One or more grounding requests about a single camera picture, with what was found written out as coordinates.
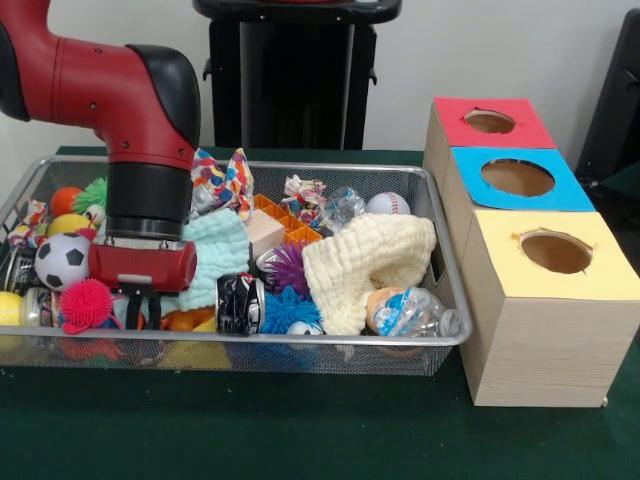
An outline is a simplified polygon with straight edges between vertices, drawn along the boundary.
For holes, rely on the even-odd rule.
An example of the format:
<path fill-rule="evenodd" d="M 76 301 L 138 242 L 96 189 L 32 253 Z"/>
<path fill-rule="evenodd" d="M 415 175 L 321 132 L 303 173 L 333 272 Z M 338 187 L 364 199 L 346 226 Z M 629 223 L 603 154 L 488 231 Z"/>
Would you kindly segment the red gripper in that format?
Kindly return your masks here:
<path fill-rule="evenodd" d="M 189 288 L 197 267 L 193 242 L 159 242 L 125 240 L 120 245 L 92 243 L 89 248 L 90 276 L 112 290 L 178 294 Z M 126 309 L 126 328 L 138 330 L 143 324 L 140 314 L 142 296 L 131 295 Z M 147 297 L 147 330 L 159 330 L 162 319 L 161 296 Z"/>

